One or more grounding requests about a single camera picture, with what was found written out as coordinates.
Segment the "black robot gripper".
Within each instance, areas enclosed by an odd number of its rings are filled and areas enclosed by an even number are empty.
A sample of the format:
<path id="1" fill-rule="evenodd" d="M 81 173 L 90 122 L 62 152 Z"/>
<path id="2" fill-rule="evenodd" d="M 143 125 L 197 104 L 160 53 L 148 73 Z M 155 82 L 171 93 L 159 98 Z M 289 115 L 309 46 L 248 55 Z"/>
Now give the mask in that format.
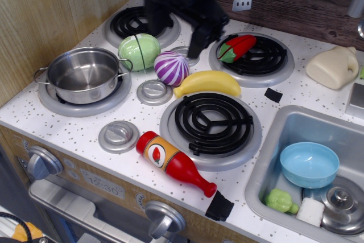
<path id="1" fill-rule="evenodd" d="M 148 29 L 153 36 L 173 27 L 171 13 L 195 28 L 188 51 L 191 59 L 198 58 L 202 50 L 220 38 L 224 25 L 229 21 L 216 0 L 145 0 L 144 6 Z"/>

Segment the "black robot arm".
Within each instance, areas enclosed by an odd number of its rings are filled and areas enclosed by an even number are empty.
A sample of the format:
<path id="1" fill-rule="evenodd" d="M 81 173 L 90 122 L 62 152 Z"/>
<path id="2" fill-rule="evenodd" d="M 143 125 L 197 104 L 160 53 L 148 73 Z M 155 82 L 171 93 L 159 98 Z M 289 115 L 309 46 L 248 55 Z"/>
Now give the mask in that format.
<path id="1" fill-rule="evenodd" d="M 144 6 L 151 35 L 158 35 L 172 26 L 171 14 L 193 27 L 188 51 L 188 57 L 193 59 L 220 39 L 229 22 L 216 0 L 144 0 Z"/>

